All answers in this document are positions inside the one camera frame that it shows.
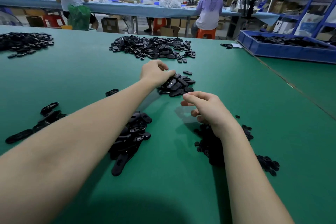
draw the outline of blue plastic tray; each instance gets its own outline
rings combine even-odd
[[[336,47],[330,44],[326,44],[322,41],[310,37],[304,38],[305,40],[325,45],[327,48],[311,48],[311,47],[299,47],[299,46],[289,46],[281,44],[265,44],[262,42],[258,42],[256,39],[251,37],[254,35],[262,35],[266,37],[284,36],[286,38],[293,38],[298,36],[258,32],[258,31],[244,31],[244,30],[240,31],[238,41],[246,49],[252,52],[255,56],[336,64]]]

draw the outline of blue tablecloth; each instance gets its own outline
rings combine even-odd
[[[62,10],[61,4],[55,0],[0,0],[2,6],[15,6],[23,8],[45,8]],[[152,18],[177,18],[199,15],[196,8],[164,8],[158,5],[144,5],[132,3],[85,3],[93,13],[131,15]],[[223,9],[221,16],[241,16],[240,13],[233,13]],[[279,15],[271,13],[257,12],[252,15],[255,18],[267,23],[274,24]]]

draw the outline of red stool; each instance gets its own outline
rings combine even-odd
[[[166,26],[166,18],[161,19],[161,24],[158,24],[158,19],[155,18],[153,22],[153,31],[156,33],[161,27]]]
[[[46,20],[49,21],[49,24],[54,28],[60,28],[61,26],[58,24],[57,20],[61,20],[63,25],[65,25],[65,22],[60,15],[56,14],[46,14],[42,16],[44,26],[47,27]]]
[[[198,29],[196,38],[203,38],[205,35],[207,36],[207,39],[215,39],[216,29],[212,30]]]

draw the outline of green tabletop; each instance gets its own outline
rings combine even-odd
[[[12,60],[0,54],[0,153],[13,147],[5,138],[37,123],[43,106],[58,101],[72,113],[136,82],[149,61],[109,51],[120,34],[0,27],[13,31],[50,33],[55,46]],[[254,151],[281,165],[267,177],[296,223],[334,223],[336,121],[245,50],[219,45],[229,41],[189,40],[196,59],[164,60],[169,68],[193,72],[195,90],[217,94],[253,128]],[[107,155],[54,223],[230,223],[225,170],[196,151],[199,124],[180,101],[152,92],[138,108],[153,119],[151,139],[118,177]]]
[[[336,65],[260,59],[336,119]]]

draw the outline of purple and white t-shirt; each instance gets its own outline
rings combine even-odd
[[[200,12],[196,26],[203,30],[217,28],[219,15],[222,13],[223,0],[200,0],[196,11]]]

